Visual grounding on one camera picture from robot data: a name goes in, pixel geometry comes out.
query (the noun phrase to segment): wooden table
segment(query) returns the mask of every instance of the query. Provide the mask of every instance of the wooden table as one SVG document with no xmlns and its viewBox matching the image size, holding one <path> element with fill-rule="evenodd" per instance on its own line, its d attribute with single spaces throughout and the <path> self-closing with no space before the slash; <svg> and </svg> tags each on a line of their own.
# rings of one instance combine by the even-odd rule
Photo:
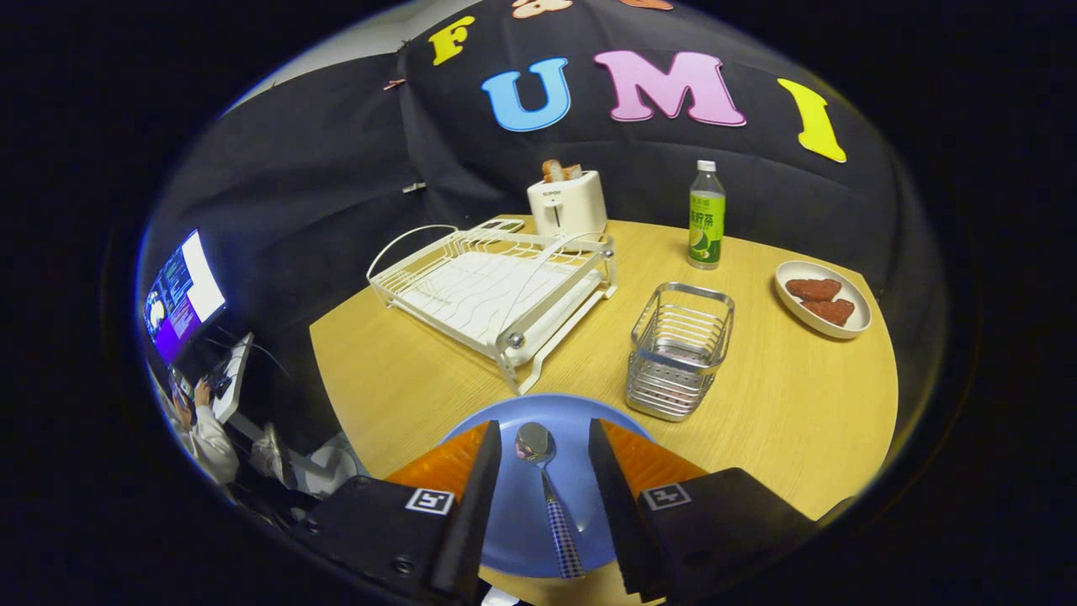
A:
<svg viewBox="0 0 1077 606">
<path fill-rule="evenodd" d="M 534 232 L 530 215 L 524 231 Z M 865 293 L 856 271 L 788 250 L 726 237 L 717 269 L 685 260 L 684 228 L 610 221 L 618 290 L 600 300 L 546 361 L 530 394 L 564 393 L 628 412 L 667 449 L 710 471 L 741 467 L 808 518 L 855 495 L 882 465 L 897 414 L 897 368 L 873 298 L 859 338 L 823 337 L 789 313 L 774 269 L 808 259 L 840 271 Z M 655 286 L 683 281 L 725 292 L 736 322 L 725 363 L 699 409 L 670 423 L 625 404 L 629 334 Z M 365 287 L 310 327 L 322 381 L 360 460 L 384 477 L 435 447 L 476 411 L 514 397 L 493 361 Z M 577 581 L 530 579 L 482 567 L 494 587 L 533 604 L 639 604 L 616 562 Z"/>
</svg>

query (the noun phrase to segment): white wall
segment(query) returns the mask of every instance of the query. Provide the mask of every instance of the white wall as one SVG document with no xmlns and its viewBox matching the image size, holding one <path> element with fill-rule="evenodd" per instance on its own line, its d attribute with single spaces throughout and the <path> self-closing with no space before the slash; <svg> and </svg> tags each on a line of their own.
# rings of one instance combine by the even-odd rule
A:
<svg viewBox="0 0 1077 606">
<path fill-rule="evenodd" d="M 339 62 L 395 53 L 404 40 L 411 40 L 452 13 L 479 0 L 412 0 L 352 25 L 284 64 L 247 91 L 225 113 L 276 84 L 316 69 Z"/>
</svg>

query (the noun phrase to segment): white dish rack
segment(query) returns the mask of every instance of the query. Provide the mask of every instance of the white dish rack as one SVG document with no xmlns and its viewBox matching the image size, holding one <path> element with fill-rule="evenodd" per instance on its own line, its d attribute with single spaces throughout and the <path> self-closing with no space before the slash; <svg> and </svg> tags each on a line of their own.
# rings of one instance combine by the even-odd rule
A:
<svg viewBox="0 0 1077 606">
<path fill-rule="evenodd" d="M 421 229 L 451 232 L 373 274 L 381 256 Z M 599 241 L 585 236 L 600 235 Z M 617 290 L 613 238 L 568 237 L 452 225 L 401 234 L 378 253 L 366 278 L 386 308 L 400 308 L 491 358 L 516 395 L 542 375 L 542 365 L 600 298 Z M 517 368 L 532 362 L 520 380 Z"/>
</svg>

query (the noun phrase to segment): toaster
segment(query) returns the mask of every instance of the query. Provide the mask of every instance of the toaster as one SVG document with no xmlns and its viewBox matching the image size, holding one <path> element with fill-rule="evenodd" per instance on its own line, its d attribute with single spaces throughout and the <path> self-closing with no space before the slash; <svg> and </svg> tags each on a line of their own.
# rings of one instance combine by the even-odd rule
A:
<svg viewBox="0 0 1077 606">
<path fill-rule="evenodd" d="M 579 239 L 598 241 L 598 234 L 605 230 L 605 198 L 597 170 L 584 170 L 577 179 L 538 181 L 528 187 L 528 201 L 541 236 L 596 231 Z"/>
</svg>

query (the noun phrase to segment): spoon handle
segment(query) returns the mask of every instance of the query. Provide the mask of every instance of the spoon handle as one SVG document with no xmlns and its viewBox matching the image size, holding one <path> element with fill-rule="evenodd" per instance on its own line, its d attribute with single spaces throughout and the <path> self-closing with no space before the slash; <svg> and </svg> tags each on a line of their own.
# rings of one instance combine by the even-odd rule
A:
<svg viewBox="0 0 1077 606">
<path fill-rule="evenodd" d="M 543 488 L 546 489 L 546 518 L 554 534 L 554 550 L 557 552 L 557 567 L 562 579 L 575 579 L 584 576 L 584 566 L 579 563 L 576 552 L 576 541 L 572 538 L 572 529 L 564 518 L 561 503 L 554 496 L 543 470 Z"/>
</svg>

